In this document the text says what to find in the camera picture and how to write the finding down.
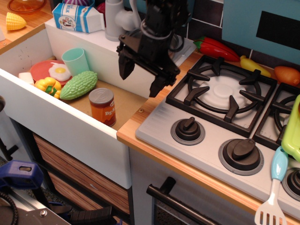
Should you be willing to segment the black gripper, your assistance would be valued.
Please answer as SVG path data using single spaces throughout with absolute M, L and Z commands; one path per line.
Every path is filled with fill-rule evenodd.
M 169 56 L 173 36 L 172 30 L 154 34 L 142 28 L 120 35 L 117 52 L 121 78 L 125 80 L 139 65 L 156 76 L 150 86 L 150 98 L 156 97 L 165 86 L 173 86 L 180 73 Z

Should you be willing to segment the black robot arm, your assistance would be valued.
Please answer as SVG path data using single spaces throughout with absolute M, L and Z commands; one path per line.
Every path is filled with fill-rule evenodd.
M 174 85 L 180 73 L 169 52 L 183 48 L 171 48 L 171 42 L 175 32 L 187 24 L 190 12 L 186 0 L 148 0 L 146 6 L 140 28 L 119 36 L 117 52 L 123 80 L 129 77 L 135 65 L 155 76 L 149 95 L 154 98 L 165 86 Z

